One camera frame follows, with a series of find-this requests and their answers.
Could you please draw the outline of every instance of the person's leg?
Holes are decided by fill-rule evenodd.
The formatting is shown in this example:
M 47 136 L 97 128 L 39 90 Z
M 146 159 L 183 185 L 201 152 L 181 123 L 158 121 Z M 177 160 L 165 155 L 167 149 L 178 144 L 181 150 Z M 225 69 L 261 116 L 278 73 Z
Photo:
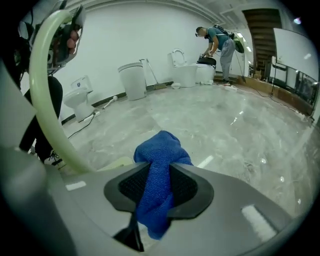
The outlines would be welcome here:
M 63 89 L 59 81 L 53 76 L 48 77 L 48 84 L 53 108 L 56 116 L 58 117 L 62 104 Z M 32 104 L 29 90 L 24 96 Z M 35 139 L 35 152 L 37 153 L 40 160 L 44 161 L 50 156 L 52 147 L 43 134 L 36 117 L 33 118 L 30 125 L 28 126 L 20 143 L 20 148 L 24 151 L 28 151 Z
M 222 67 L 222 77 L 225 81 L 229 81 L 230 64 L 235 48 L 236 44 L 232 39 L 225 41 L 222 47 L 220 63 Z

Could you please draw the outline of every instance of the blue towel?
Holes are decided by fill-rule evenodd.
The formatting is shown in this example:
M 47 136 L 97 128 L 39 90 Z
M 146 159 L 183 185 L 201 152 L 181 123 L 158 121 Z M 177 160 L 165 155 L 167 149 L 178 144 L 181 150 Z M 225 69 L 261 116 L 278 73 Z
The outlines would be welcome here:
M 139 145 L 133 159 L 136 163 L 151 163 L 136 216 L 137 220 L 148 228 L 149 236 L 159 240 L 169 228 L 167 212 L 174 207 L 169 164 L 193 164 L 180 141 L 165 130 Z

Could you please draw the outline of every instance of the green tube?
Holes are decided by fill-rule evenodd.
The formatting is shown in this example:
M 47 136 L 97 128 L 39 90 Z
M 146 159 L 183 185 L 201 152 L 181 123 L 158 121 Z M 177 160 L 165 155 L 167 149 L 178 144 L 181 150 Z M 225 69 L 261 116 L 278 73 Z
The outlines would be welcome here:
M 36 118 L 43 134 L 63 161 L 77 173 L 94 172 L 66 137 L 52 105 L 48 76 L 47 58 L 50 43 L 60 24 L 70 19 L 67 10 L 52 13 L 42 24 L 36 35 L 30 57 L 29 77 L 32 105 L 37 110 Z

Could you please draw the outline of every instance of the man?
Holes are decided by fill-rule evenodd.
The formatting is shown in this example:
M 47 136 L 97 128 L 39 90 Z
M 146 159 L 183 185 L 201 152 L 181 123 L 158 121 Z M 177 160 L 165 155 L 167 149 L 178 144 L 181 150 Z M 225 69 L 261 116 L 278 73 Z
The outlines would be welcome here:
M 236 48 L 235 42 L 215 27 L 205 28 L 200 26 L 196 29 L 196 33 L 198 37 L 205 37 L 209 40 L 208 49 L 203 54 L 205 57 L 212 57 L 217 49 L 221 51 L 220 63 L 222 67 L 223 85 L 230 86 L 229 71 L 232 56 Z
M 76 31 L 71 32 L 70 38 L 67 41 L 67 47 L 70 54 L 75 52 L 76 42 L 79 39 L 79 36 L 74 37 L 75 32 Z M 22 38 L 18 31 L 13 32 L 12 37 L 14 38 L 14 43 L 7 47 L 6 54 L 3 56 L 3 61 L 12 79 L 20 89 L 21 78 L 29 68 L 31 52 L 27 40 Z M 59 117 L 63 98 L 62 85 L 53 76 L 48 76 L 48 85 L 55 114 L 57 117 Z M 32 104 L 30 90 L 28 90 L 24 96 Z M 35 139 L 35 152 L 43 163 L 54 166 L 61 163 L 62 159 L 56 154 L 50 143 L 47 141 L 36 117 L 33 118 L 27 130 L 25 131 L 19 146 L 20 149 L 27 152 L 31 148 Z

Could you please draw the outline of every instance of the glossy floor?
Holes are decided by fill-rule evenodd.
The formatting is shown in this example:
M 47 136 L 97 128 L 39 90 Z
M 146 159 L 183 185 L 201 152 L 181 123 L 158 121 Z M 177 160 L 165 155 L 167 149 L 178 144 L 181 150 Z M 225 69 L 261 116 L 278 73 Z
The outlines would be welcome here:
M 63 129 L 69 136 L 86 124 L 71 120 Z M 136 147 L 160 130 L 181 141 L 195 166 L 247 182 L 293 217 L 310 207 L 318 191 L 318 130 L 269 98 L 222 86 L 120 99 L 70 141 L 100 169 L 120 157 L 133 158 Z M 70 172 L 68 166 L 62 170 Z

